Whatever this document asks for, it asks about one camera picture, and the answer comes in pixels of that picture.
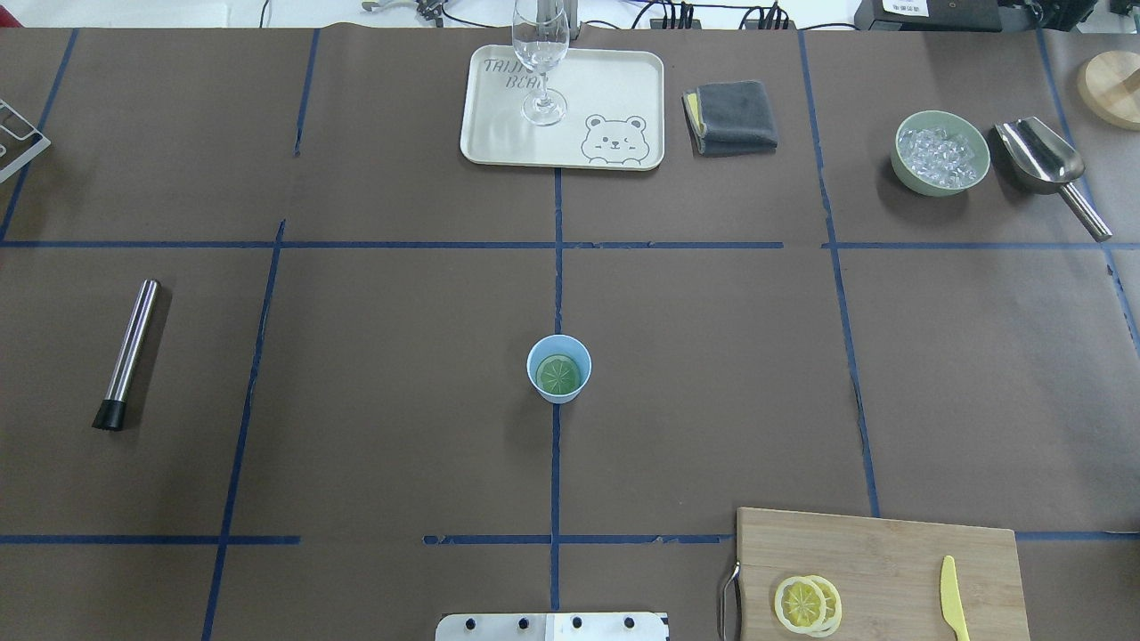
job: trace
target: glass stem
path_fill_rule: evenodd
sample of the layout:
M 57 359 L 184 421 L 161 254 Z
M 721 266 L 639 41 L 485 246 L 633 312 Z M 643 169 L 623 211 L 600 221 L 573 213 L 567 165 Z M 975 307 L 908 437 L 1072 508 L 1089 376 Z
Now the glass stem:
M 546 92 L 546 74 L 538 74 L 539 82 L 542 83 L 542 91 L 538 95 L 538 106 L 546 108 L 551 104 L 551 95 Z

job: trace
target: green bowl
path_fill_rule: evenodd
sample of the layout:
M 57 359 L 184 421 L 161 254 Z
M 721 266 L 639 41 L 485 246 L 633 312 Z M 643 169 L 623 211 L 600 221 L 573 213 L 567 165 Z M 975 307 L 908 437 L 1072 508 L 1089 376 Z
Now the green bowl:
M 970 161 L 970 165 L 975 171 L 978 172 L 978 179 L 963 187 L 952 189 L 947 187 L 939 187 L 933 182 L 928 182 L 926 179 L 920 178 L 919 175 L 911 171 L 911 168 L 906 167 L 903 159 L 898 155 L 898 135 L 903 132 L 904 129 L 931 129 L 935 127 L 942 127 L 946 130 L 946 133 L 954 136 L 955 133 L 961 133 L 966 138 L 967 145 L 970 146 L 970 151 L 974 152 L 974 160 Z M 986 177 L 990 171 L 990 147 L 986 145 L 986 139 L 982 137 L 982 133 L 969 122 L 966 122 L 961 117 L 947 112 L 919 112 L 906 117 L 895 130 L 895 143 L 890 146 L 890 167 L 895 170 L 895 176 L 903 181 L 912 190 L 922 194 L 923 196 L 953 196 L 959 192 L 964 192 L 970 187 L 977 185 Z

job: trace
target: lemon slice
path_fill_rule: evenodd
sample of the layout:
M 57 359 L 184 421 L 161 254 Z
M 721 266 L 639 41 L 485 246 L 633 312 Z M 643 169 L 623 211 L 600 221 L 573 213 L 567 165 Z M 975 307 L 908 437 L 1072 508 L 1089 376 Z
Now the lemon slice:
M 546 393 L 561 396 L 578 389 L 578 364 L 569 356 L 555 354 L 538 364 L 538 387 Z
M 804 578 L 815 583 L 815 585 L 823 592 L 823 605 L 826 608 L 826 614 L 824 615 L 823 623 L 820 628 L 813 632 L 808 632 L 808 636 L 814 636 L 816 639 L 823 639 L 825 636 L 831 636 L 837 630 L 839 630 L 839 622 L 844 618 L 844 602 L 839 598 L 839 590 L 832 583 L 819 575 L 808 575 Z
M 773 607 L 780 623 L 797 634 L 822 630 L 828 617 L 823 590 L 803 576 L 790 576 L 780 583 Z

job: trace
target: wooden cutting board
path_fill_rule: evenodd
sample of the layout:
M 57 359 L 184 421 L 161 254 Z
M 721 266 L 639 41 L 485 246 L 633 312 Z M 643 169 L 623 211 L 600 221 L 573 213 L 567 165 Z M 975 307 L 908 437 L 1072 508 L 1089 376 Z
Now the wooden cutting board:
M 816 574 L 844 614 L 829 641 L 954 641 L 942 618 L 942 559 L 954 557 L 975 641 L 1028 641 L 1013 532 L 741 508 L 736 512 L 742 641 L 814 641 L 773 614 L 781 581 Z

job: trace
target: wooden round board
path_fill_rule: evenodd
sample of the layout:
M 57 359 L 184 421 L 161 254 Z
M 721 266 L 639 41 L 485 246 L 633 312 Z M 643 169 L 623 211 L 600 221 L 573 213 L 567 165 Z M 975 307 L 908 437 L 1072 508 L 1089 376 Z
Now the wooden round board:
M 1140 131 L 1140 54 L 1100 54 L 1081 67 L 1076 87 L 1098 116 L 1116 127 Z

